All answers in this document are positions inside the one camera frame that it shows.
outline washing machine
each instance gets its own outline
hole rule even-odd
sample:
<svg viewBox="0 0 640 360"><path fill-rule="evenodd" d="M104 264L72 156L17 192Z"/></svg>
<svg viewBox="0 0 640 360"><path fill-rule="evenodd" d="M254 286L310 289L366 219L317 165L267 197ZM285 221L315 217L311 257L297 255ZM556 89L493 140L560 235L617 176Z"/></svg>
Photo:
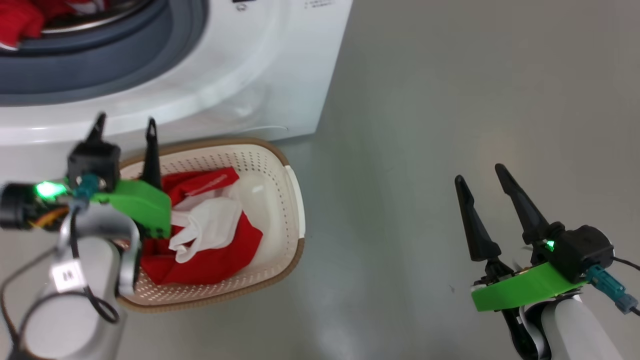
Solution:
<svg viewBox="0 0 640 360"><path fill-rule="evenodd" d="M0 53L0 181L62 177L100 111L124 156L149 117L161 145L313 133L351 3L130 0L48 25Z"/></svg>

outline basket handle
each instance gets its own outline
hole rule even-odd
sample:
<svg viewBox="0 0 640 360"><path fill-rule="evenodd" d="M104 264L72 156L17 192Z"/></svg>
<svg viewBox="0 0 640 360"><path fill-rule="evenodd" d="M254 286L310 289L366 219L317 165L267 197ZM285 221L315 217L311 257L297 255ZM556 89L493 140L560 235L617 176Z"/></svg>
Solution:
<svg viewBox="0 0 640 360"><path fill-rule="evenodd" d="M302 202L302 191L300 191L298 178L291 166L286 165L284 168L287 170L287 175L289 176L289 180L293 187L293 193L296 199L296 209L298 210L298 231L300 232L298 238L302 239L305 237L305 233L307 232L307 221L305 220L305 205Z"/></svg>

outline white cloth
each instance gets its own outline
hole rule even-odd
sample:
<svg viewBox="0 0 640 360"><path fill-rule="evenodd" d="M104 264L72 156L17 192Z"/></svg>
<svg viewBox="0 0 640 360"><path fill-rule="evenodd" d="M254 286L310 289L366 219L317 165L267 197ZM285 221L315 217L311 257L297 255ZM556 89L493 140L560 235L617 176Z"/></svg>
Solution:
<svg viewBox="0 0 640 360"><path fill-rule="evenodd" d="M240 202L227 197L206 199L188 211L172 211L171 224L184 227L169 241L176 262L186 263L201 250L227 247L234 239L241 214ZM190 247L184 245L190 241Z"/></svg>
<svg viewBox="0 0 640 360"><path fill-rule="evenodd" d="M98 12L98 4L93 1L87 1L86 3L67 3L71 6L78 15L91 15Z"/></svg>

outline cable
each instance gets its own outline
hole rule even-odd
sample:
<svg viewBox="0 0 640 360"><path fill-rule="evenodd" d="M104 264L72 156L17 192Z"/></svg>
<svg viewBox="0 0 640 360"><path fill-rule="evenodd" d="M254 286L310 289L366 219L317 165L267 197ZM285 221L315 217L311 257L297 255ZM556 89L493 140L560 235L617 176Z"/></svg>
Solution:
<svg viewBox="0 0 640 360"><path fill-rule="evenodd" d="M71 255L73 256L74 259L80 258L80 252L78 251L78 239L76 234L77 212L78 212L77 208L74 209L73 212L71 212L71 221L69 226L70 227L70 230L69 230L70 244L69 245L71 246ZM93 292L91 291L91 288L88 285L83 288L83 291L84 291L84 295L86 296L87 299L89 299L89 302L91 303L91 305L93 306L95 311L98 313L98 315L100 315L101 318L105 319L105 321L107 321L108 323L117 323L118 321L120 321L120 315L118 314L118 311L116 311L116 309L106 301L97 298L93 294ZM107 314L103 306L106 307L106 309L111 313L112 316Z"/></svg>
<svg viewBox="0 0 640 360"><path fill-rule="evenodd" d="M2 285L0 285L0 307L2 310L2 317L3 317L4 323L6 324L7 330L9 331L9 336L11 337L11 340L13 341L14 344L17 344L19 342L19 336L13 322L11 321L11 318L9 317L9 312L6 310L6 300L4 298L4 293L6 291L6 288L9 284L11 284L14 280L16 280L18 276L22 275L24 272L26 272L30 268L36 266L41 261L48 258L51 254L54 254L55 252L56 252L56 247L52 247L51 249L43 252L42 254L38 255L35 259L29 261L28 263L23 265L21 268L16 270L13 274L9 275L9 277L7 277L2 282Z"/></svg>
<svg viewBox="0 0 640 360"><path fill-rule="evenodd" d="M33 223L34 227L46 227L51 225L54 221L56 221L59 217L66 215L69 212L69 208L64 206L62 208L57 208L49 211L48 213L42 215L38 220Z"/></svg>
<svg viewBox="0 0 640 360"><path fill-rule="evenodd" d="M623 263L624 265L628 265L631 266L632 268L635 268L636 270L640 271L640 265L634 264L629 260L624 260L624 259L620 259L620 258L616 258L615 256L613 257L613 261L617 261L619 263Z"/></svg>
<svg viewBox="0 0 640 360"><path fill-rule="evenodd" d="M77 244L76 215L77 215L77 210L74 210L72 212L72 214L71 214L71 219L70 219L70 246L71 246L71 253L73 255L73 258L74 259L79 259L80 258L80 254L79 254L79 251L78 251L78 244ZM117 322L120 321L120 315L118 314L118 311L111 304L106 302L106 300L103 300L103 299L100 299L100 298L96 297L93 294L93 292L91 291L91 288L89 286L85 286L82 291L68 291L68 292L65 292L65 293L51 293L51 294L48 294L48 295L36 300L36 302L31 305L31 307L27 311L26 315L24 315L24 318L22 320L22 324L20 325L20 329L16 330L15 325L13 324L11 318L9 317L9 313L8 313L8 311L6 309L6 299L5 299L5 296L4 296L4 294L6 292L6 288L7 288L7 286L9 284L11 284L14 280L16 280L16 278L18 278L18 276L22 275L24 272L26 272L30 268L34 267L35 265L39 264L43 260L47 259L51 254L54 254L56 252L56 249L57 249L57 247L54 246L54 247L50 248L49 250L43 252L42 254L38 255L35 259L33 259L30 262L26 263L25 265L20 267L18 270L16 270L14 273L9 275L9 277L7 277L2 282L2 285L0 285L0 310L1 310L1 314L2 314L3 320L4 320L5 324L6 324L7 330L9 332L9 336L11 337L11 341L13 343L12 354L14 356L16 354L18 354L19 352L23 352L24 351L22 349L22 344L24 343L23 342L24 333L26 331L29 319L31 318L33 313L40 306L42 306L42 304L46 303L47 301L50 301L51 299L55 299L57 297L65 297L65 296L86 297L89 300L89 302L91 303L91 305L93 306L93 308L96 310L98 315L100 315L100 317L103 318L105 321L107 321L109 323L117 323Z"/></svg>

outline red cloth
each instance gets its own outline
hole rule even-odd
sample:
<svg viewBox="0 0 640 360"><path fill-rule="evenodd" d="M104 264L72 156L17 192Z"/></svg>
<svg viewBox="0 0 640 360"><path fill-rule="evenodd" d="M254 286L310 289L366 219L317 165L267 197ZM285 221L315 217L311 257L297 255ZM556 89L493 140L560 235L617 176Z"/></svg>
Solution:
<svg viewBox="0 0 640 360"><path fill-rule="evenodd" d="M72 4L92 3L92 0L0 0L0 44L17 50L21 38L40 38L45 22L62 15L73 15ZM99 1L105 9L107 1Z"/></svg>
<svg viewBox="0 0 640 360"><path fill-rule="evenodd" d="M233 168L213 172L187 172L163 177L162 186L172 206L187 196L223 188L238 180ZM173 226L172 235L182 230ZM143 246L142 269L158 284L216 284L232 277L251 263L262 239L242 213L232 243L222 249L199 251L183 264L175 262L175 251L169 250L169 239L148 239Z"/></svg>
<svg viewBox="0 0 640 360"><path fill-rule="evenodd" d="M0 0L0 43L18 48L20 38L39 38L42 12L29 0Z"/></svg>

